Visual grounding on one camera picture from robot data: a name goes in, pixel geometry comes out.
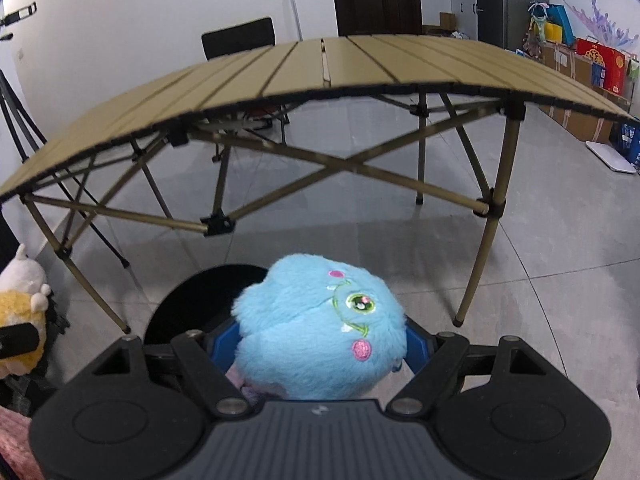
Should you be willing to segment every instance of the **white mop handle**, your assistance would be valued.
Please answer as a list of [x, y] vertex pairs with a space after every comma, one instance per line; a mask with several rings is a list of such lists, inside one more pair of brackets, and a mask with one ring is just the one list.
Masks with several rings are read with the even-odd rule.
[[302, 28], [300, 27], [300, 16], [298, 15], [296, 0], [291, 0], [291, 7], [293, 8], [293, 16], [296, 19], [296, 27], [298, 28], [298, 39], [302, 41]]

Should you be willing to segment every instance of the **blue plush toy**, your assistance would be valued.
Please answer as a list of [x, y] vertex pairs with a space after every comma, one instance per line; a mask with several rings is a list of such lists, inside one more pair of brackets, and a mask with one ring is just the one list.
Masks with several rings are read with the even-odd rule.
[[293, 254], [236, 300], [237, 386], [284, 399], [353, 399], [406, 354], [402, 307], [364, 269]]

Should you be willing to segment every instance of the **black plastic joint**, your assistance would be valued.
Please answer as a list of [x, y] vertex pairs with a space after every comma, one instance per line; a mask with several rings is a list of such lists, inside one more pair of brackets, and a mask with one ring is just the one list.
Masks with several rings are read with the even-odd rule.
[[137, 162], [138, 159], [145, 154], [145, 150], [140, 148], [139, 146], [133, 145], [133, 155], [131, 155], [131, 161]]
[[68, 260], [71, 257], [71, 249], [68, 247], [60, 246], [56, 251], [56, 256], [59, 257], [63, 262]]
[[174, 147], [184, 146], [189, 143], [189, 137], [187, 136], [187, 128], [180, 121], [175, 121], [169, 126], [169, 134], [166, 136], [166, 140]]
[[474, 211], [474, 215], [479, 216], [480, 218], [497, 218], [498, 220], [504, 216], [504, 209], [507, 206], [507, 201], [505, 200], [501, 204], [498, 204], [494, 200], [494, 188], [491, 188], [489, 192], [489, 198], [479, 198], [478, 202], [483, 202], [489, 206], [489, 211], [486, 213], [479, 213]]
[[409, 107], [409, 113], [416, 117], [424, 117], [426, 119], [429, 117], [429, 108], [427, 105], [411, 105]]
[[504, 116], [511, 121], [524, 121], [527, 107], [522, 101], [507, 101], [504, 104]]
[[200, 221], [207, 226], [205, 237], [225, 235], [232, 233], [236, 228], [236, 221], [226, 216], [222, 209], [218, 209], [215, 214], [201, 218]]

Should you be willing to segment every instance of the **plush toy eye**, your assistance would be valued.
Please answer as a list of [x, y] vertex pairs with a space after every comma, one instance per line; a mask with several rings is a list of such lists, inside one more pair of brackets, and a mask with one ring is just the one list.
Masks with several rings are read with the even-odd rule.
[[370, 314], [376, 309], [374, 301], [366, 294], [351, 294], [346, 301], [349, 308], [363, 314]]

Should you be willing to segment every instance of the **black bowl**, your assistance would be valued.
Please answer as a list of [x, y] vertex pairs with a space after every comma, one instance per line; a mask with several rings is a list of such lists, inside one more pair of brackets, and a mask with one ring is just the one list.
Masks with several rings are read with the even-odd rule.
[[211, 332], [231, 316], [240, 293], [266, 275], [262, 267], [224, 265], [191, 276], [162, 300], [146, 328], [145, 344], [165, 344], [192, 329]]

